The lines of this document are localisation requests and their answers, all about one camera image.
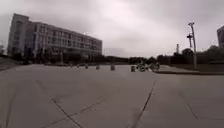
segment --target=concrete pavement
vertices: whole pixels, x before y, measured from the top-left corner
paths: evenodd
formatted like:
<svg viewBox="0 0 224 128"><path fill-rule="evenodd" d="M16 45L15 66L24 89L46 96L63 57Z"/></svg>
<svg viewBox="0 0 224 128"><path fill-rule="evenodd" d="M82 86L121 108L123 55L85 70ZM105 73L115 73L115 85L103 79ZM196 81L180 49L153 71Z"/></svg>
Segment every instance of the concrete pavement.
<svg viewBox="0 0 224 128"><path fill-rule="evenodd" d="M223 83L130 66L17 67L0 72L0 128L221 128Z"/></svg>

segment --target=sky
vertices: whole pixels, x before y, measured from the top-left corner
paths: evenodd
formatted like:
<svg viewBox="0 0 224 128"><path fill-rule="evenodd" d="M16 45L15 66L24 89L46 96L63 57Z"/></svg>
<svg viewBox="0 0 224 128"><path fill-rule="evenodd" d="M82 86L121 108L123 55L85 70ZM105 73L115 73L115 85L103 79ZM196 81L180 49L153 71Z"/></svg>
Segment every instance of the sky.
<svg viewBox="0 0 224 128"><path fill-rule="evenodd" d="M189 47L195 22L197 50L218 45L223 0L1 0L0 43L7 45L13 13L103 40L103 53L121 57L171 55Z"/></svg>

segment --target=paved plaza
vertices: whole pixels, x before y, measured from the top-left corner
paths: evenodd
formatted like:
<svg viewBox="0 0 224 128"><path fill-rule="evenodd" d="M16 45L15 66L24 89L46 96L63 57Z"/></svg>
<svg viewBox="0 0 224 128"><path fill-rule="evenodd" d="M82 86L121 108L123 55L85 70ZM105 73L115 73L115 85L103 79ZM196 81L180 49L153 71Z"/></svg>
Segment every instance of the paved plaza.
<svg viewBox="0 0 224 128"><path fill-rule="evenodd" d="M224 128L223 78L21 66L0 72L0 128Z"/></svg>

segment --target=white building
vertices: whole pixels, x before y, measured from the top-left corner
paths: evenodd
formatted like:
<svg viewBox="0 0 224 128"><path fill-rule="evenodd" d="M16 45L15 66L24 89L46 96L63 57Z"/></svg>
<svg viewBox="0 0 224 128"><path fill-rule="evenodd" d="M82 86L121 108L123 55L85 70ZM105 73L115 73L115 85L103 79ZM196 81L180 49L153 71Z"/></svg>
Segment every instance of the white building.
<svg viewBox="0 0 224 128"><path fill-rule="evenodd" d="M102 41L94 37L74 31L48 25L41 22L29 21L29 17L14 14L10 28L8 55L51 52L79 53L83 56L102 54Z"/></svg>

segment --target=lamp post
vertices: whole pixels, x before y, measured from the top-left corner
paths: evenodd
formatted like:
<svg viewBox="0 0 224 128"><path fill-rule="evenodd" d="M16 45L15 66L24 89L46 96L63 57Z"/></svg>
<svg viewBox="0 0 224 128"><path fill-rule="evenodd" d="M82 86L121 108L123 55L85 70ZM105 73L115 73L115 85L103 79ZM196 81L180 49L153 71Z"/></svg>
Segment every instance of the lamp post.
<svg viewBox="0 0 224 128"><path fill-rule="evenodd" d="M191 22L188 24L191 27L192 33L187 36L190 40L190 45L191 45L191 38L193 39L194 43L194 69L197 68L197 51L196 51L196 42L195 42L195 34L194 34L194 22Z"/></svg>

